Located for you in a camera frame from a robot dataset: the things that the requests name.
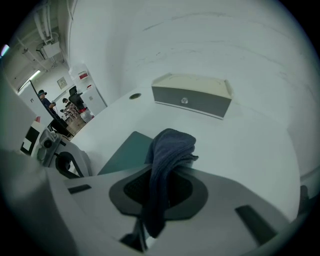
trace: white curved wall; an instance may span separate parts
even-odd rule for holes
[[[78,0],[81,61],[108,105],[168,72],[228,79],[235,102],[288,130],[301,175],[320,164],[319,60],[275,1]]]

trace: towel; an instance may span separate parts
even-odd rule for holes
[[[145,159],[152,164],[149,181],[149,200],[141,212],[146,230],[156,238],[165,226],[164,214],[168,207],[167,180],[170,172],[179,165],[198,159],[192,155],[196,138],[174,129],[165,129],[152,141]]]

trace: white countertop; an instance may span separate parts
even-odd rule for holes
[[[129,99],[141,93],[137,99]],[[234,102],[220,120],[154,102],[152,89],[136,88],[108,106],[72,139],[98,174],[120,145],[137,131],[154,138],[166,128],[196,138],[192,168],[237,181],[278,208],[297,217],[300,175],[285,127]]]

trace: office chair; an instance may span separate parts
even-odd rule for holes
[[[70,97],[68,98],[70,102],[72,102],[78,110],[86,109],[83,105],[84,101],[81,99],[80,95],[82,93],[77,94],[77,88],[74,86],[69,90]]]

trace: green panel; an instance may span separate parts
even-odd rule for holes
[[[113,154],[98,175],[136,168],[145,163],[152,138],[134,131]]]

